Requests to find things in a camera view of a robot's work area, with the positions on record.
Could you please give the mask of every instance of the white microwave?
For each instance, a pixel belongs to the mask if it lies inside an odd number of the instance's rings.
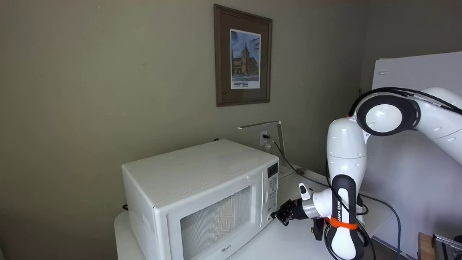
[[[217,140],[130,163],[130,227],[146,260],[219,260],[277,209],[279,157]]]

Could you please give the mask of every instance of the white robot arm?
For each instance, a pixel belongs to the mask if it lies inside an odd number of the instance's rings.
[[[325,243],[335,259],[362,259],[357,196],[367,163],[370,136],[391,136],[414,129],[462,165],[462,98],[442,88],[423,92],[378,88],[360,97],[349,117],[328,131],[329,189],[308,195],[302,207],[309,218],[328,218]]]

